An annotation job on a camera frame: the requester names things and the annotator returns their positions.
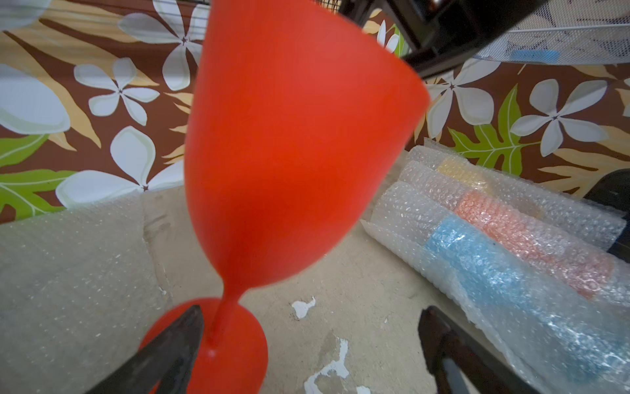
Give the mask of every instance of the bubble-wrapped item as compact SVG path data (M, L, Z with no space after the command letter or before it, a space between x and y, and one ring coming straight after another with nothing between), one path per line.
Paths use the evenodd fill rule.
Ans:
M443 175L456 179L510 204L520 212L559 227L602 250L608 250L623 232L626 221L612 211L565 197L534 183L502 172L475 166L433 142L416 146L408 155Z
M630 334L622 321L417 189L396 182L362 224L457 302L534 388L627 392Z
M437 151L442 151L444 153L448 153L453 156L459 156L457 152L455 152L452 148L449 148L446 145L442 145L441 143L434 141L430 138L425 137L425 140L423 142L424 142L424 146L428 148L435 149Z
M583 297L630 307L630 266L615 256L417 161L407 163L400 180Z
M142 194L0 225L0 393L83 394L172 301Z

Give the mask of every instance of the brown floral fabric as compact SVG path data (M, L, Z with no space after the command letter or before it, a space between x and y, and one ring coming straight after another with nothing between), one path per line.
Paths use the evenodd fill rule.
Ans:
M0 223L181 184L210 6L17 3L0 18ZM379 10L364 32L394 55L408 51ZM427 83L434 102L407 149L432 137L473 163L580 197L630 168L628 64L471 60ZM572 112L560 113L569 98ZM540 111L552 104L559 113Z

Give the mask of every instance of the black metal frame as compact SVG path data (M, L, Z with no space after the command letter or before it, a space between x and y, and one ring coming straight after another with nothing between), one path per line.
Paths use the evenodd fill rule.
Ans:
M460 66L547 0L343 0L339 14L359 26L375 8L394 18L422 78Z
M418 335L438 394L468 394L459 371L481 394L539 394L436 306L422 311Z
M125 364L86 394L185 394L203 336L203 314L193 305Z
M608 249L608 253L630 263L630 170L622 168L606 174L588 191L584 199L625 213L623 218L626 227Z

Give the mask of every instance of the orange object in bubble wrap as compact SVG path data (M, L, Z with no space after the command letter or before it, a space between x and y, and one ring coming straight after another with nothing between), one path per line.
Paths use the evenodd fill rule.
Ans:
M587 299L604 290L612 275L612 255L477 190L462 197L455 214Z
M195 233L225 290L218 306L197 301L211 327L189 393L258 390L266 343L263 335L243 346L240 338L262 331L238 299L341 240L428 104L407 64L311 0L212 1L185 184Z

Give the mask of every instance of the wire mesh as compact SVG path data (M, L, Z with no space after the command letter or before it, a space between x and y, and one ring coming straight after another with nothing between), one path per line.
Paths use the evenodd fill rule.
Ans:
M318 3L323 8L330 10L332 13L337 13L339 11L339 7L341 6L341 0L314 0L315 3Z
M630 1L551 0L475 57L546 64L630 62Z

